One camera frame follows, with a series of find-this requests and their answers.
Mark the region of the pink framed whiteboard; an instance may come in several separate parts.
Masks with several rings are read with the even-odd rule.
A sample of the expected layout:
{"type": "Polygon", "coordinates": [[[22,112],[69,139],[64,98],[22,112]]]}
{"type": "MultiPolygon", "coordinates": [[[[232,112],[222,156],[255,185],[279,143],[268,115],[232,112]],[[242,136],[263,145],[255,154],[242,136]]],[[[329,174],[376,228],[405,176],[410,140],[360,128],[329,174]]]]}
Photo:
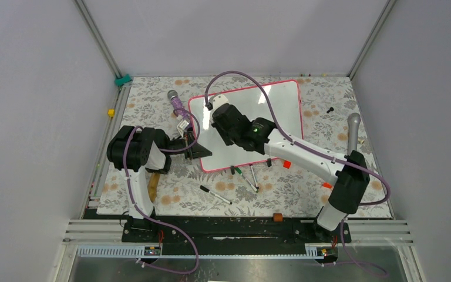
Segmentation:
{"type": "MultiPolygon", "coordinates": [[[[285,80],[268,83],[262,86],[271,102],[275,117],[281,128],[298,138],[303,137],[301,98],[298,82],[285,80]]],[[[257,86],[228,90],[219,93],[225,96],[249,120],[258,117],[272,120],[266,98],[257,86]]],[[[188,101],[190,112],[198,119],[193,122],[193,131],[200,131],[198,144],[212,152],[211,156],[200,159],[204,172],[227,170],[231,166],[244,166],[265,162],[268,157],[257,152],[246,152],[236,146],[225,145],[218,131],[211,126],[211,113],[205,106],[203,96],[190,98],[188,101]]]]}

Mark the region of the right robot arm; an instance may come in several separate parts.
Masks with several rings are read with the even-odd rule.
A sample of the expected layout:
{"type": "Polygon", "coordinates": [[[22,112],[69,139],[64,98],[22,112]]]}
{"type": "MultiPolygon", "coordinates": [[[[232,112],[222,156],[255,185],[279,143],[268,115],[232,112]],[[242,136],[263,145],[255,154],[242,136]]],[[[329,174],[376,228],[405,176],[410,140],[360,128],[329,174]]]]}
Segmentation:
{"type": "Polygon", "coordinates": [[[328,242],[349,214],[355,214],[370,182],[364,156],[334,153],[293,135],[282,134],[278,126],[265,118],[250,120],[234,105],[225,103],[211,112],[212,127],[227,146],[236,145],[247,152],[278,157],[317,175],[333,190],[316,217],[313,233],[328,242]]]}

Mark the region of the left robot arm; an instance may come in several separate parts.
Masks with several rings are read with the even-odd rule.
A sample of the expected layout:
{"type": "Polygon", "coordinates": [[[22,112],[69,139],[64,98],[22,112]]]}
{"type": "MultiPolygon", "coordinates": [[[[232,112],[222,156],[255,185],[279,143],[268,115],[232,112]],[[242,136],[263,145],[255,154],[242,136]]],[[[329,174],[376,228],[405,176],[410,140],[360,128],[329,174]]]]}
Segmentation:
{"type": "Polygon", "coordinates": [[[144,241],[154,240],[159,233],[157,223],[145,219],[154,211],[146,174],[167,174],[171,168],[171,156],[179,154],[188,160],[213,155],[197,143],[191,130],[185,131],[183,137],[171,139],[162,129],[122,126],[107,146],[107,159],[126,184],[128,214],[142,220],[136,227],[136,234],[144,241]]]}

